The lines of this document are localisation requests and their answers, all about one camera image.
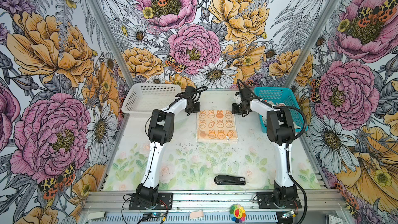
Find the orange rabbit print towel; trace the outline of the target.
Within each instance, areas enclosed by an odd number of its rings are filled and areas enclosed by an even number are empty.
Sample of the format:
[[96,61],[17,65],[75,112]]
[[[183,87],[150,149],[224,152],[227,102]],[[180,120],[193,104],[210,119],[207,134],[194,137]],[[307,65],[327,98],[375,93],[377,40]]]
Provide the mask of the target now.
[[199,143],[237,143],[235,117],[229,110],[201,110],[197,117]]

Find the teal plastic basket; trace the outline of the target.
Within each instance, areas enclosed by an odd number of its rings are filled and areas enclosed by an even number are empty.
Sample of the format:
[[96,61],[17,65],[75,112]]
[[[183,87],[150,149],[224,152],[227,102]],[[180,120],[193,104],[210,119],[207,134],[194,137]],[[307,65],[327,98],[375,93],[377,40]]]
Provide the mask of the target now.
[[[269,104],[285,104],[299,108],[297,100],[289,88],[282,87],[255,87],[254,93]],[[294,122],[295,130],[299,133],[303,127],[303,117],[295,110],[290,110]]]

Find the white plastic basket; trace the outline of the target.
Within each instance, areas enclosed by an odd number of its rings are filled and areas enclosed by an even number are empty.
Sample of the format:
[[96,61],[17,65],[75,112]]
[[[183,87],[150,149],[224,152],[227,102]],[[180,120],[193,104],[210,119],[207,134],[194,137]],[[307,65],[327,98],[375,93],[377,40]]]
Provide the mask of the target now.
[[179,93],[179,85],[134,84],[123,101],[122,111],[136,116],[151,114],[154,109],[171,104]]

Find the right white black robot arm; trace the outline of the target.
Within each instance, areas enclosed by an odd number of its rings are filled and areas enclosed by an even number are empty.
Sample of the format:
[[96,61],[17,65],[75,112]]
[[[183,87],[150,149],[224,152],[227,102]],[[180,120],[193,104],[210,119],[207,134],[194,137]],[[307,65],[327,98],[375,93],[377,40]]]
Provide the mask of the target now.
[[256,112],[266,117],[266,133],[273,143],[277,161],[272,201],[277,207],[301,207],[297,183],[292,178],[291,143],[298,138],[291,111],[301,111],[292,106],[273,105],[256,96],[251,89],[239,89],[232,113],[242,117]]

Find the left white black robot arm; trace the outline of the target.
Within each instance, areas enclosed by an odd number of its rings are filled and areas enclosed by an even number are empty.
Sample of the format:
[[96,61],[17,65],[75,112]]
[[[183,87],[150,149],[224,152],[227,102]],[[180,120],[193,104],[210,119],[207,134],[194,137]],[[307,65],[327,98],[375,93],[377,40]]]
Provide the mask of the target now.
[[153,208],[159,200],[160,167],[166,144],[174,135],[175,117],[185,112],[187,115],[200,111],[200,96],[207,87],[187,86],[184,92],[175,96],[167,107],[153,110],[146,122],[146,135],[150,141],[150,152],[144,177],[136,188],[136,202],[140,206]]

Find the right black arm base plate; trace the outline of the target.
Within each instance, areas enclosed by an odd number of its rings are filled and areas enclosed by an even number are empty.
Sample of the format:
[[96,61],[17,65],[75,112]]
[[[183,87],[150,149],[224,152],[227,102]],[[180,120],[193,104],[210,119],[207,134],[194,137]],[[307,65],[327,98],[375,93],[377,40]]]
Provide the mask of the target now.
[[260,209],[300,209],[302,204],[299,198],[287,198],[275,195],[273,192],[263,191],[257,192],[254,203],[258,204]]

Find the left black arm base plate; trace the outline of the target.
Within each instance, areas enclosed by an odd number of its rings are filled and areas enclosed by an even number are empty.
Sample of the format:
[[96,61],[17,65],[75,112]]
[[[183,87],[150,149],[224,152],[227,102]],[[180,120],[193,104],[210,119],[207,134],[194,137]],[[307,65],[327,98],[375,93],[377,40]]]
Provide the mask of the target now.
[[159,192],[150,200],[133,194],[130,200],[129,210],[131,211],[149,211],[149,210],[171,210],[173,205],[173,196],[171,192]]

